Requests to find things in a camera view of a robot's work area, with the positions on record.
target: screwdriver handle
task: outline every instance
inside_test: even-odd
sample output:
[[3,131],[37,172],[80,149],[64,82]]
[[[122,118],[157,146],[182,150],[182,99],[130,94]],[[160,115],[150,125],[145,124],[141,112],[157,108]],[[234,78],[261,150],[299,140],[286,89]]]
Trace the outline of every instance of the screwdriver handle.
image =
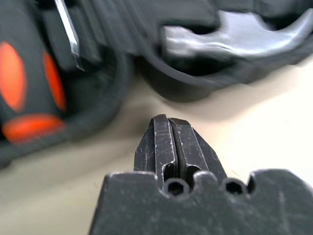
[[37,13],[33,1],[1,0],[0,119],[12,143],[64,127],[64,90],[41,38]]

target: orange oval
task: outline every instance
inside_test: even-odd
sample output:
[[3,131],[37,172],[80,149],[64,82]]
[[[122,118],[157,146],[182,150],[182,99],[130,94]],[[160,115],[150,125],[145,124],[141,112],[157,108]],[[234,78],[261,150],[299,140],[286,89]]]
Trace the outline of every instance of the orange oval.
[[60,110],[65,112],[66,101],[62,82],[52,57],[44,52],[45,76],[47,78],[55,104]]
[[32,114],[10,120],[3,125],[2,131],[11,143],[20,143],[59,130],[64,126],[62,120],[56,116]]
[[26,73],[22,59],[15,49],[4,42],[0,45],[0,93],[6,104],[20,112],[26,97]]

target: tool bag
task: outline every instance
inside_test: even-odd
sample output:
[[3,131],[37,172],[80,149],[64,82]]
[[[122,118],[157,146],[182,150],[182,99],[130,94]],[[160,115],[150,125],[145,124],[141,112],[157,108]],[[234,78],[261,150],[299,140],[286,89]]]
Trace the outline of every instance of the tool bag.
[[[16,1],[23,0],[6,4],[14,6]],[[17,157],[84,137],[106,125],[125,97],[134,62],[162,97],[187,102],[236,83],[255,81],[284,65],[299,63],[313,50],[310,36],[290,52],[262,59],[240,59],[231,64],[198,63],[188,72],[174,69],[161,57],[161,28],[165,25],[209,33],[219,28],[218,10],[223,10],[255,12],[273,28],[281,29],[313,7],[310,0],[66,0],[79,38],[82,71],[77,69],[70,53],[67,33],[54,2],[24,1],[36,5],[39,12],[36,27],[60,73],[67,102],[63,115],[66,125],[20,144],[9,143],[2,136],[2,167]],[[10,30],[17,30],[13,21],[6,24]]]

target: beige surface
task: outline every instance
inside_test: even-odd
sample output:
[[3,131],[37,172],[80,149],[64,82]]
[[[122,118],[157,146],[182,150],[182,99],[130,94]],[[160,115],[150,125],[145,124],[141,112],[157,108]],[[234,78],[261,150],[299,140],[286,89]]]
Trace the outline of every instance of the beige surface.
[[164,101],[136,81],[108,128],[0,172],[0,235],[86,235],[104,175],[132,170],[135,149],[158,114],[189,120],[231,177],[246,181],[259,168],[288,168],[313,185],[312,71],[311,59],[190,104]]

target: metal hammer head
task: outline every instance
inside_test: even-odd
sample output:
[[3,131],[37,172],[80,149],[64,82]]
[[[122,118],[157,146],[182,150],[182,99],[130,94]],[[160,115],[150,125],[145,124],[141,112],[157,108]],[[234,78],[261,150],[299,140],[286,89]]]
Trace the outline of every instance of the metal hammer head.
[[277,31],[271,31],[253,13],[220,11],[220,17],[219,30],[206,35],[197,35],[180,26],[165,26],[163,58],[169,62],[199,57],[222,61],[234,57],[260,58],[295,49],[313,31],[313,9]]

